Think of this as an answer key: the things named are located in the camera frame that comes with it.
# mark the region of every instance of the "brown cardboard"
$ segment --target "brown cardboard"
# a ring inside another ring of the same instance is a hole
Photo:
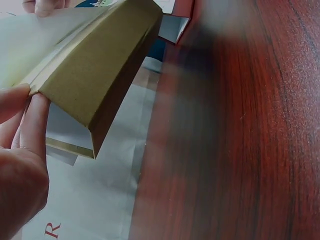
[[[152,0],[123,0],[76,36],[32,81],[89,129],[91,149],[52,138],[57,149],[96,158],[118,108],[156,39],[162,10]]]

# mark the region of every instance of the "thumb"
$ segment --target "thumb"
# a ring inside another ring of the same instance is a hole
[[[26,106],[29,92],[28,84],[0,89],[0,124],[12,118]]]
[[[39,17],[47,17],[61,0],[35,0],[34,12]]]

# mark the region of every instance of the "finger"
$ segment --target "finger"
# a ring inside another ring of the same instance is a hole
[[[28,103],[26,104],[25,109],[20,112],[20,114],[21,114],[21,119],[20,119],[20,123],[18,124],[18,127],[17,127],[17,129],[16,129],[16,131],[15,131],[13,140],[12,140],[12,142],[11,142],[11,149],[18,149],[18,148],[20,148],[21,125],[22,125],[22,123],[24,122],[24,119],[25,119],[27,110],[28,110],[28,108],[29,108],[30,100],[29,100]]]
[[[47,17],[59,4],[60,0],[35,0],[34,12],[39,17]]]
[[[0,90],[0,124],[16,115],[26,104],[30,87],[21,84]]]
[[[70,6],[70,0],[65,0],[64,7],[69,8],[69,6]]]
[[[20,131],[20,148],[25,148],[46,160],[46,129],[50,101],[42,94],[32,97]]]
[[[23,9],[29,14],[35,13],[35,5],[35,0],[23,0],[22,2]]]
[[[10,149],[15,136],[17,135],[17,129],[20,125],[24,111],[21,110],[14,117],[0,124],[0,146],[5,149]]]

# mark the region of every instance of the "cardboard flap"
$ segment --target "cardboard flap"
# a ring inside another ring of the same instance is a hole
[[[114,80],[161,16],[152,0],[117,2],[78,34],[31,86],[89,127]]]

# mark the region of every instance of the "cardboard box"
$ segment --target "cardboard box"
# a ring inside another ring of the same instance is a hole
[[[96,7],[107,7],[116,1],[97,0],[94,5]],[[161,7],[164,14],[159,37],[171,44],[178,44],[191,21],[195,0],[154,0],[154,2]]]
[[[97,157],[161,20],[162,11],[152,0],[118,1],[67,34],[58,43],[66,45],[49,57],[49,63],[38,65],[35,72],[42,70],[22,81],[31,85],[32,93],[41,92],[52,101],[48,146]]]
[[[172,13],[164,12],[159,37],[171,44],[178,44],[192,19],[194,4],[195,0],[175,0]]]

